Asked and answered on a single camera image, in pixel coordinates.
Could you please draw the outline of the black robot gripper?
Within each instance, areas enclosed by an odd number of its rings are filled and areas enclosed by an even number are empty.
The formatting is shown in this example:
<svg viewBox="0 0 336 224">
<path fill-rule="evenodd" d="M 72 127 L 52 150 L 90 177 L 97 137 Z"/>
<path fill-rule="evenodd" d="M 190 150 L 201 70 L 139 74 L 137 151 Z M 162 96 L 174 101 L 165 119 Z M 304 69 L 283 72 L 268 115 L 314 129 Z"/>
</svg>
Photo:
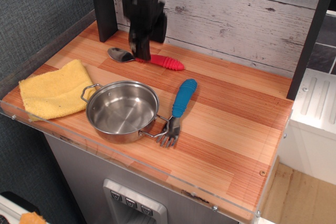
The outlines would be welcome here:
<svg viewBox="0 0 336 224">
<path fill-rule="evenodd" d="M 123 14 L 130 21 L 129 45 L 135 58 L 150 61 L 150 40 L 164 43 L 167 16 L 159 0 L 122 0 Z"/>
</svg>

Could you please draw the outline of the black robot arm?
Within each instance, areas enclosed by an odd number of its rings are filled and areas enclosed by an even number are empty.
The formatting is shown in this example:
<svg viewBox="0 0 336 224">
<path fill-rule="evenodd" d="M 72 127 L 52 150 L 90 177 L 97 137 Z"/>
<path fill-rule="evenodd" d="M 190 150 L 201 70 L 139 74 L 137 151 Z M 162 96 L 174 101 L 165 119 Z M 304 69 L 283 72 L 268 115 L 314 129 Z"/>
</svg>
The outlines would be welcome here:
<svg viewBox="0 0 336 224">
<path fill-rule="evenodd" d="M 129 45 L 135 58 L 150 61 L 150 41 L 163 43 L 167 16 L 161 0 L 122 0 L 123 14 L 130 22 Z"/>
</svg>

